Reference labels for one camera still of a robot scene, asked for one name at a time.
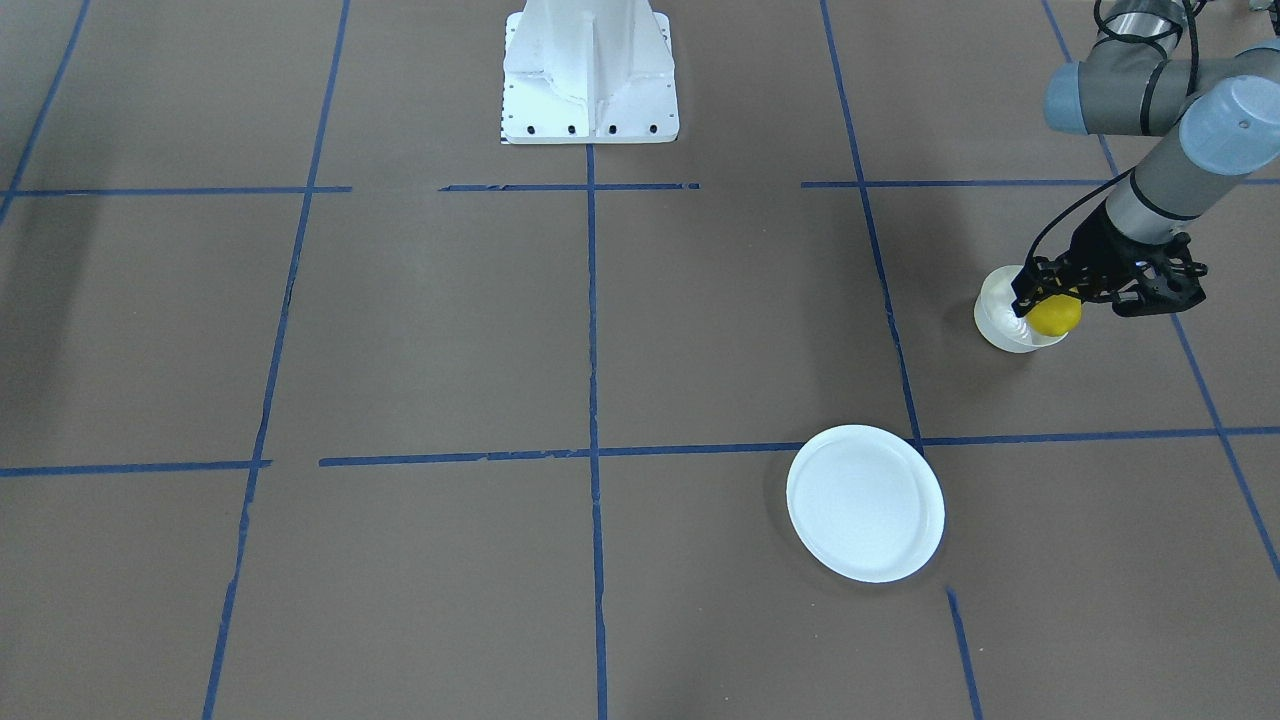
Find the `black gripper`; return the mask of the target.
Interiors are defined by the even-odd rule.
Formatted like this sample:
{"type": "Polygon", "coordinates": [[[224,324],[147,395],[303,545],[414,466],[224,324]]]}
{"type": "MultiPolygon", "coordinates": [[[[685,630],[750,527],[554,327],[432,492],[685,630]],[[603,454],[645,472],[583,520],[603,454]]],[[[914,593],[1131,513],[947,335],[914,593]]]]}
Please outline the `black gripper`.
{"type": "Polygon", "coordinates": [[[1057,293],[1075,299],[1114,296],[1120,286],[1114,242],[1129,238],[1140,243],[1166,243],[1175,233],[1174,218],[1138,200],[1100,204],[1073,232],[1062,260],[1033,256],[1023,263],[1018,281],[1012,282],[1014,316],[1025,319],[1038,302],[1057,293]]]}

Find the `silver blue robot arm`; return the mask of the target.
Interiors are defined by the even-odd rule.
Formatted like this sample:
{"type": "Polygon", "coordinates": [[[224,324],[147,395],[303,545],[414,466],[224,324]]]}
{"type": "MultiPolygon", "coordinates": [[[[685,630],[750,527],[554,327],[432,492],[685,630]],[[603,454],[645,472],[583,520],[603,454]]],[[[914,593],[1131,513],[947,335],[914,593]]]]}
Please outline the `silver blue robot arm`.
{"type": "Polygon", "coordinates": [[[1119,316],[1184,313],[1204,301],[1207,269],[1190,255],[1187,228],[1277,158],[1277,42],[1178,60],[1192,19],[1184,1],[1116,1],[1094,18],[1087,58],[1051,77],[1052,129],[1156,143],[1094,191],[1097,205],[1065,252],[1027,256],[1011,283],[1015,316],[1055,296],[1107,304],[1119,316]]]}

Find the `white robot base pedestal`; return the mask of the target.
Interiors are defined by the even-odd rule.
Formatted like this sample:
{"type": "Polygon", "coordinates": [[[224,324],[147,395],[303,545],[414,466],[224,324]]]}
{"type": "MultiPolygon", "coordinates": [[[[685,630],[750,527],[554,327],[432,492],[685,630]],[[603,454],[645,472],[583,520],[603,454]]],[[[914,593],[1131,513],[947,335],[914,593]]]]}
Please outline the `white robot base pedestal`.
{"type": "Polygon", "coordinates": [[[500,140],[669,143],[672,28],[649,1],[527,1],[504,24],[500,140]]]}

